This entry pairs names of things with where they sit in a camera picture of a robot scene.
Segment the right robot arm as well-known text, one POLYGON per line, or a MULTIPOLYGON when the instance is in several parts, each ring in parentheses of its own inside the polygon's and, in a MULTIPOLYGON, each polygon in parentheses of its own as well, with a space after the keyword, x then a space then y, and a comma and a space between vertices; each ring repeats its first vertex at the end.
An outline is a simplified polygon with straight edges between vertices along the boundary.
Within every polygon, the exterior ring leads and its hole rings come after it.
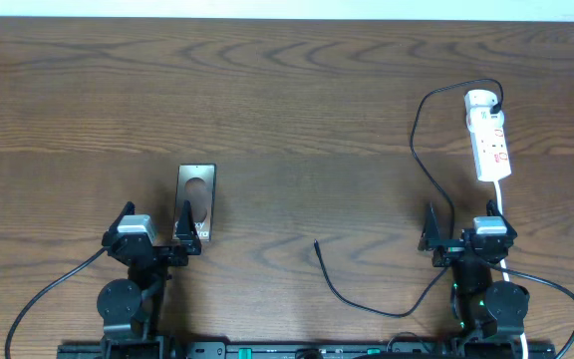
POLYGON ((486 205, 486 215, 476 217, 473 227, 464 229, 458 239, 442 236, 433 207, 427 208, 418 249, 432 253, 434 267, 452 272, 451 307, 461 325, 461 332, 448 340, 453 354, 521 356, 517 345, 524 333, 529 292, 514 282, 493 280, 491 274, 516 237, 492 201, 486 205))

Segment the white charger adapter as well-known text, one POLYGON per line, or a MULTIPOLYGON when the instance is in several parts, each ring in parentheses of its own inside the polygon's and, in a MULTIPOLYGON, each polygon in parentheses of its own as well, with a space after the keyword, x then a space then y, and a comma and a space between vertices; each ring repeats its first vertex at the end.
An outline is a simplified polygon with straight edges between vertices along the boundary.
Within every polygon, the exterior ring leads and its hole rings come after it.
POLYGON ((465 109, 469 113, 475 107, 493 108, 498 104, 498 98, 495 93, 475 89, 468 91, 464 96, 465 109))

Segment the white power strip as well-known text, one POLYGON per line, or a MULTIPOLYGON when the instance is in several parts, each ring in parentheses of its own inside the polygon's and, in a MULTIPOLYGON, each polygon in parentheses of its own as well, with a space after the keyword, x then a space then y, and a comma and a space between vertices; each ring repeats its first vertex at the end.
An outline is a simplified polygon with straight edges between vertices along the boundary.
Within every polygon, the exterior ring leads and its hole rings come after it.
POLYGON ((490 112, 491 107, 472 107, 466 115, 477 179, 493 182, 511 175, 504 133, 504 114, 490 112))

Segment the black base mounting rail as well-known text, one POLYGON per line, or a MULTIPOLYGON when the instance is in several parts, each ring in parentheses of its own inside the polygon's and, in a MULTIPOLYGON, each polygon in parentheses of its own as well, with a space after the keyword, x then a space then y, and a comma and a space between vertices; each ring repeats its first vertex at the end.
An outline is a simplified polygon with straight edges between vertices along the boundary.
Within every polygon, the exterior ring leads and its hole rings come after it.
MULTIPOLYGON (((113 346, 110 354, 104 354, 101 345, 64 344, 57 348, 58 359, 101 359, 101 358, 157 358, 158 347, 153 349, 137 346, 119 349, 113 346)), ((467 350, 466 358, 522 358, 521 347, 490 344, 473 345, 467 350)), ((528 344, 531 359, 552 359, 556 357, 551 344, 528 344)), ((177 359, 350 359, 350 358, 464 358, 447 353, 434 343, 420 341, 396 341, 389 346, 371 344, 225 344, 221 342, 194 342, 185 346, 176 345, 168 354, 159 358, 177 359)))

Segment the bronze Galaxy smartphone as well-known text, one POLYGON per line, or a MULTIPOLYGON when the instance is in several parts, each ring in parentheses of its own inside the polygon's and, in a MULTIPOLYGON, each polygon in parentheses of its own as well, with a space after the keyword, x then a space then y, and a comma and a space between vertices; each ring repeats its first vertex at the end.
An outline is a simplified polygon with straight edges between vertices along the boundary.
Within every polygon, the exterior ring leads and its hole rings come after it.
POLYGON ((178 167, 174 225, 177 225, 183 203, 188 200, 198 238, 211 241, 216 190, 216 164, 182 164, 178 167))

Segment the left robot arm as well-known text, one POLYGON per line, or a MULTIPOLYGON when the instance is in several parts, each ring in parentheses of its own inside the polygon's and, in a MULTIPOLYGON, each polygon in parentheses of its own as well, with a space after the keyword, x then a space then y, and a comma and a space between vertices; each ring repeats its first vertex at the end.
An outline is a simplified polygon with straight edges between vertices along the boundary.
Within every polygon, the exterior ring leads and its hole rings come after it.
POLYGON ((174 235, 179 243, 155 245, 151 218, 137 214, 127 202, 102 238, 108 256, 128 268, 128 276, 109 282, 100 292, 97 309, 104 320, 103 358, 182 358, 183 348, 158 332, 168 270, 188 265, 202 246, 191 204, 182 204, 174 235))

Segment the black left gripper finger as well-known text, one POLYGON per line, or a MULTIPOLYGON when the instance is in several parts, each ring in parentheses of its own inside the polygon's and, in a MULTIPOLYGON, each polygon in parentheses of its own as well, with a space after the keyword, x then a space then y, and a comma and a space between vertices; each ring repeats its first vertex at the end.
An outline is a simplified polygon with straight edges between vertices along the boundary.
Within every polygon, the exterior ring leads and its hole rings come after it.
POLYGON ((202 244, 193 221, 191 203, 185 200, 176 222, 174 237, 188 255, 201 255, 202 244))
POLYGON ((135 205, 131 201, 128 201, 125 204, 125 206, 123 207, 123 209, 121 210, 118 217, 114 220, 114 222, 109 227, 109 233, 116 234, 118 232, 118 227, 119 227, 121 221, 123 220, 123 218, 127 215, 134 215, 134 214, 135 214, 135 205))

